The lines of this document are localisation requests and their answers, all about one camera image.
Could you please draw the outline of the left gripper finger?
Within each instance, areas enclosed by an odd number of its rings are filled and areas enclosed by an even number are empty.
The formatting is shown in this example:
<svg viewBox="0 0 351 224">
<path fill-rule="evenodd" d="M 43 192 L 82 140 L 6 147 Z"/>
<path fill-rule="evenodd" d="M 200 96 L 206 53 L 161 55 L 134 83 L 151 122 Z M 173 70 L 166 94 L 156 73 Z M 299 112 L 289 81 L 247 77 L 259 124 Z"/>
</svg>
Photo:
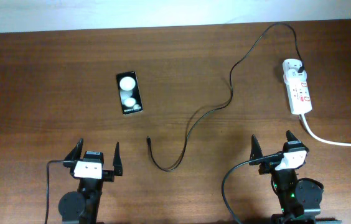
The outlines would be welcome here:
<svg viewBox="0 0 351 224">
<path fill-rule="evenodd" d="M 113 158 L 113 168 L 114 168 L 114 175 L 115 176 L 122 176 L 123 175 L 123 165 L 121 162 L 120 150 L 119 150 L 119 143 L 116 143 L 115 153 Z"/>
<path fill-rule="evenodd" d="M 77 161 L 81 157 L 83 148 L 83 138 L 77 142 L 76 146 L 66 155 L 65 161 Z"/>
</svg>

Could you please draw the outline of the black smartphone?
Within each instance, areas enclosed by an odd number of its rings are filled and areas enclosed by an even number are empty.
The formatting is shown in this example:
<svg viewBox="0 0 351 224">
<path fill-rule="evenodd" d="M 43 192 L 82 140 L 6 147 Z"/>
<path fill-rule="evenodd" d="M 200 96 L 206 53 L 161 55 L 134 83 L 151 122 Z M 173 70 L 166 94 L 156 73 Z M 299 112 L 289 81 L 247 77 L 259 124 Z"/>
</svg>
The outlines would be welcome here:
<svg viewBox="0 0 351 224">
<path fill-rule="evenodd" d="M 138 79 L 135 71 L 119 73 L 116 75 L 119 91 L 121 111 L 124 115 L 140 113 L 143 103 L 139 91 Z"/>
</svg>

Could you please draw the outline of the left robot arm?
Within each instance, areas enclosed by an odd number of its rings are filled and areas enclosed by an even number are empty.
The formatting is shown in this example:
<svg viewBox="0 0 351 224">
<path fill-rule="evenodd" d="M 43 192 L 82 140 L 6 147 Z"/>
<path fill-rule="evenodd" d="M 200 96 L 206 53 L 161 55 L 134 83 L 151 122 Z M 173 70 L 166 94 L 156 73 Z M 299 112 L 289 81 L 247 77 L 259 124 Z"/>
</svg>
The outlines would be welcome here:
<svg viewBox="0 0 351 224">
<path fill-rule="evenodd" d="M 112 170 L 103 168 L 102 152 L 86 151 L 82 154 L 82 148 L 83 139 L 63 161 L 63 166 L 70 169 L 70 175 L 79 180 L 78 189 L 66 193 L 58 203 L 63 223 L 96 223 L 103 184 L 123 175 L 119 144 L 115 146 Z"/>
</svg>

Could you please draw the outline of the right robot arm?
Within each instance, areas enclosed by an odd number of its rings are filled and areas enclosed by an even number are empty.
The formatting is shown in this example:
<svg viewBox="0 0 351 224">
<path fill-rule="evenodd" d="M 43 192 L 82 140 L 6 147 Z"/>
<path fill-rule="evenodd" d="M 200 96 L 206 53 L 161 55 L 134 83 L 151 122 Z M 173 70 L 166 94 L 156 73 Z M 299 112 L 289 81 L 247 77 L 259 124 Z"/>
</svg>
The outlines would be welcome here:
<svg viewBox="0 0 351 224">
<path fill-rule="evenodd" d="M 321 213 L 324 186 L 310 179 L 298 179 L 296 170 L 306 163 L 309 148 L 291 131 L 286 132 L 283 149 L 264 156 L 256 136 L 251 137 L 249 165 L 259 165 L 259 174 L 271 174 L 271 187 L 282 213 L 271 216 L 271 223 L 315 223 Z"/>
</svg>

